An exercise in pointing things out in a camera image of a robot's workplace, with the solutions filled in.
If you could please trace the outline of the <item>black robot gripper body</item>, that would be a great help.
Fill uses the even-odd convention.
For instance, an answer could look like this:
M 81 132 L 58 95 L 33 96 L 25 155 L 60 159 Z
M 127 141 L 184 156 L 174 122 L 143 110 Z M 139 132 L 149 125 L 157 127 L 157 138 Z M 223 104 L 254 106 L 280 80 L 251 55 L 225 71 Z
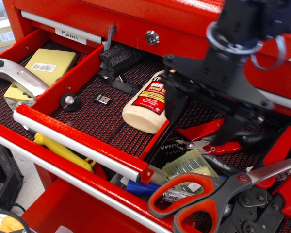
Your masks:
M 260 115 L 274 108 L 247 80 L 240 62 L 220 56 L 198 60 L 167 55 L 163 63 L 162 81 L 171 81 L 187 99 L 207 103 L 226 116 L 249 115 L 249 124 L 256 124 Z

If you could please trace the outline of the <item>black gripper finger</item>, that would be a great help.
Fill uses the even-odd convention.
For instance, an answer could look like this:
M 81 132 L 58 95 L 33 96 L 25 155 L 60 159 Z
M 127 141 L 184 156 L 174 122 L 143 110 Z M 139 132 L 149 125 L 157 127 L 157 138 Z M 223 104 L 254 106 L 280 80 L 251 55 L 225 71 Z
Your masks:
M 165 80 L 165 116 L 171 124 L 176 124 L 186 107 L 187 96 L 178 90 L 171 81 Z
M 221 128 L 212 140 L 213 145 L 223 145 L 233 138 L 241 128 L 246 127 L 250 123 L 249 115 L 233 114 L 227 115 Z

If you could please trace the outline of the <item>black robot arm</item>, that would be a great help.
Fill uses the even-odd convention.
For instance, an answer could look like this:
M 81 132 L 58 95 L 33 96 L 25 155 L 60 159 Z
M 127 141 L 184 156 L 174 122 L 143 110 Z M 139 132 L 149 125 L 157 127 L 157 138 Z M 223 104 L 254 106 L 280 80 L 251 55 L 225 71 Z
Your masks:
M 241 128 L 256 126 L 273 103 L 247 80 L 243 67 L 268 39 L 279 50 L 276 65 L 286 56 L 284 33 L 291 32 L 291 0 L 227 0 L 219 19 L 207 27 L 210 47 L 204 59 L 167 55 L 165 71 L 165 115 L 175 124 L 187 105 L 197 99 L 225 113 L 226 119 L 214 138 L 221 145 Z

